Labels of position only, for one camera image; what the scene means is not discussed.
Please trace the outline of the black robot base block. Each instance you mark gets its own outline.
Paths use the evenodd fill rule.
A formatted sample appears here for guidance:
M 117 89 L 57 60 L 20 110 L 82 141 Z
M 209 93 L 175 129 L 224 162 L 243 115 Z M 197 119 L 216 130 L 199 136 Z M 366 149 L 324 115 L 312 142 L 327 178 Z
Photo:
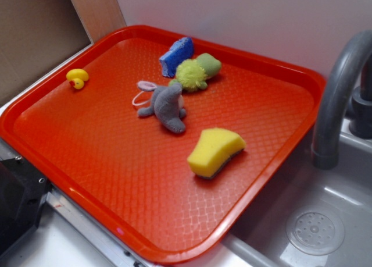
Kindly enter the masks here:
M 1 257 L 39 226 L 51 187 L 48 178 L 22 156 L 1 161 Z

